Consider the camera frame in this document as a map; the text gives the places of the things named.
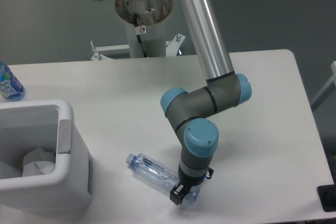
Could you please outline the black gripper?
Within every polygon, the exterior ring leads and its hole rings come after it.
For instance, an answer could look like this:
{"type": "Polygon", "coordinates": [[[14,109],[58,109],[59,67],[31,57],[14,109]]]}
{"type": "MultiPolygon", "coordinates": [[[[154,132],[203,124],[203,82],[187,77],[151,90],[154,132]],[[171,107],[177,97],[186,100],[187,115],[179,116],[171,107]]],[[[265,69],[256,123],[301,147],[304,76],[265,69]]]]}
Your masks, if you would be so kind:
{"type": "Polygon", "coordinates": [[[205,179],[211,179],[213,176],[213,169],[207,167],[201,170],[194,170],[183,163],[179,164],[178,177],[179,183],[173,187],[170,191],[170,200],[180,205],[186,195],[190,192],[190,188],[200,185],[205,179]]]}

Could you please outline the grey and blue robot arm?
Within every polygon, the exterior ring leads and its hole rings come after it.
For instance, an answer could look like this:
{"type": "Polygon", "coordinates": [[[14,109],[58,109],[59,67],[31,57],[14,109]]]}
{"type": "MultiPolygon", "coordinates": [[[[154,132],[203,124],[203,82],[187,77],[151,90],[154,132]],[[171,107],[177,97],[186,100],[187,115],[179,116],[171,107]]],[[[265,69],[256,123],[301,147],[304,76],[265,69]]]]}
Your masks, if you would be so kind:
{"type": "MultiPolygon", "coordinates": [[[[179,181],[170,189],[170,200],[176,205],[188,197],[194,186],[213,175],[210,163],[218,146],[219,131],[208,118],[251,97],[247,78],[234,71],[209,0],[179,1],[206,86],[192,92],[172,88],[161,97],[164,115],[182,146],[179,181]]],[[[115,10],[125,22],[132,58],[167,55],[160,26],[172,7],[173,0],[115,0],[115,10]]]]}

